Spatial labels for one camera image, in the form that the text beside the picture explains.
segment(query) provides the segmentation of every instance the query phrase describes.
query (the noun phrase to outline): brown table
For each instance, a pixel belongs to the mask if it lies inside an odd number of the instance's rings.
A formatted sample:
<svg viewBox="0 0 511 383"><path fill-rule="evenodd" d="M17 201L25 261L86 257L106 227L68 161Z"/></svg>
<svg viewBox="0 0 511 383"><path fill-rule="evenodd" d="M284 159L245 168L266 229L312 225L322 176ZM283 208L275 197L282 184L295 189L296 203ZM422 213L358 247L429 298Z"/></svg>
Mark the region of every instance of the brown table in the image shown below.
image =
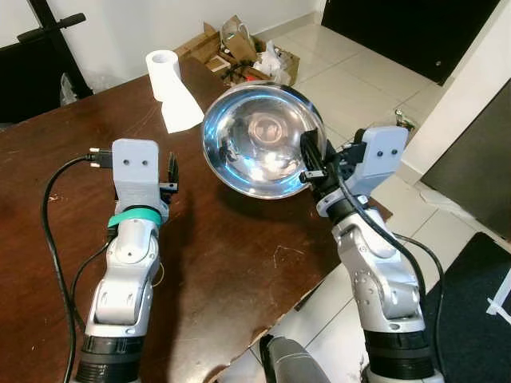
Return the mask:
<svg viewBox="0 0 511 383"><path fill-rule="evenodd" d="M181 75L204 110L225 90L198 61L182 64ZM62 377L68 337L41 197L65 161L121 137L160 145L161 179L168 151L180 167L172 219L160 233L165 278L155 289L144 383L210 381L339 263L310 193L262 201L222 184L203 158L200 129L169 135L149 78L138 78L0 132L1 382ZM50 223L68 281L103 243L113 197L111 171L85 164L54 187ZM104 269L102 259L83 274L83 314Z"/></svg>

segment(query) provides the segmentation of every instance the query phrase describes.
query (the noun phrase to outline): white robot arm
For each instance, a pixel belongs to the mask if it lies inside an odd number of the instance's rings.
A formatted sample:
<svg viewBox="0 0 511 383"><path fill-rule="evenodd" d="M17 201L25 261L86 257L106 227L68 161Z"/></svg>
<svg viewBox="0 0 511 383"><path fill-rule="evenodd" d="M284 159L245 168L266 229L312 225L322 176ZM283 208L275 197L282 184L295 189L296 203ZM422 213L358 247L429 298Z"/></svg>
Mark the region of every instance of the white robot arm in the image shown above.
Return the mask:
<svg viewBox="0 0 511 383"><path fill-rule="evenodd" d="M332 235L351 277L366 339L369 383L444 381L434 369L426 338L422 274L408 271L402 259L407 249L396 241L367 199L397 170L407 135L406 129L398 126L360 130L354 142L339 153L329 145L324 159L313 132L301 138L307 171L300 180L310 183L316 210L334 225ZM418 271L416 263L412 266ZM309 381L329 383L296 342L269 336L261 341L260 348L268 381L296 383L306 381L300 377L313 376Z"/></svg>
<svg viewBox="0 0 511 383"><path fill-rule="evenodd" d="M168 219L162 195L177 191L176 183L158 181L155 142L116 140L111 158L118 201L108 226L117 229L117 237L106 251L105 276L87 318L76 382L138 381L152 281L160 265L158 231Z"/></svg>

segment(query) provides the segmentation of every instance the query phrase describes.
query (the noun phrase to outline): white plastic part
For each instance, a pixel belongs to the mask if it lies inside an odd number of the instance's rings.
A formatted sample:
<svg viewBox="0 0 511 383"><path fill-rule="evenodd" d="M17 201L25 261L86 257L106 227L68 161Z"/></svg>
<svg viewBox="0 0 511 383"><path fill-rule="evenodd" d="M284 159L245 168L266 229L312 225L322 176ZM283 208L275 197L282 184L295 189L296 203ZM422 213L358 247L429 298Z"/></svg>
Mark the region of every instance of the white plastic part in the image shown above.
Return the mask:
<svg viewBox="0 0 511 383"><path fill-rule="evenodd" d="M171 50L155 50L145 62L154 98L163 102L161 114L167 131L181 132L200 124L204 113L181 82L177 55Z"/></svg>
<svg viewBox="0 0 511 383"><path fill-rule="evenodd" d="M158 145L150 140L122 138L112 144L113 182L117 191L115 212L127 207L150 206L168 218L168 206L160 198Z"/></svg>
<svg viewBox="0 0 511 383"><path fill-rule="evenodd" d="M490 298L486 299L489 303L489 307L486 313L490 315L500 314L511 325L511 315L509 315L502 308L502 305L508 298L510 291L511 291L511 270L509 270L508 274L504 278L504 281L502 281L502 284L499 287L497 293L495 294L495 297L493 297L493 299Z"/></svg>
<svg viewBox="0 0 511 383"><path fill-rule="evenodd" d="M155 50L145 57L153 95L159 102L172 97L172 89L181 83L179 60L171 50Z"/></svg>
<svg viewBox="0 0 511 383"><path fill-rule="evenodd" d="M363 161L346 185L353 195L370 195L374 188L398 170L408 131L398 126L367 129L362 141L366 143Z"/></svg>

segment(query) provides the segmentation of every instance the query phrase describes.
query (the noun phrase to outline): shiny metal dish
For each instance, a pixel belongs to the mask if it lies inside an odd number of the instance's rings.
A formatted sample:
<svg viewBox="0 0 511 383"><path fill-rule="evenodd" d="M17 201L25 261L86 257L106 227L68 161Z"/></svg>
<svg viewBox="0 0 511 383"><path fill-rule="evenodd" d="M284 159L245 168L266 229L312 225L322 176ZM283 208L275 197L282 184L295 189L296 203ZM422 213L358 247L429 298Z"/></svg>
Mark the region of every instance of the shiny metal dish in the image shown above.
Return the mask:
<svg viewBox="0 0 511 383"><path fill-rule="evenodd" d="M294 195L306 185L300 135L317 129L324 155L327 138L314 105L294 89L252 81L229 89L204 116L204 156L228 186L261 199Z"/></svg>

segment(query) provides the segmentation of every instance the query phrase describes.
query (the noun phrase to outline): paper towel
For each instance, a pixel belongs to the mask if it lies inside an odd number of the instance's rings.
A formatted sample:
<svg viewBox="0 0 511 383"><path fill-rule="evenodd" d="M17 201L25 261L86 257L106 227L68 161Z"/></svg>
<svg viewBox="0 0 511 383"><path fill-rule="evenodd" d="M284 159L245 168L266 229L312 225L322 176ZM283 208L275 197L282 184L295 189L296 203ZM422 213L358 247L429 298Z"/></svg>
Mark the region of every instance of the paper towel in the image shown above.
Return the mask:
<svg viewBox="0 0 511 383"><path fill-rule="evenodd" d="M154 98L163 102L177 82L181 82L179 61L171 50L155 50L145 57Z"/></svg>
<svg viewBox="0 0 511 383"><path fill-rule="evenodd" d="M193 128L204 119L202 109L180 79L177 55L156 50L145 57L154 98L163 102L161 114L169 133Z"/></svg>

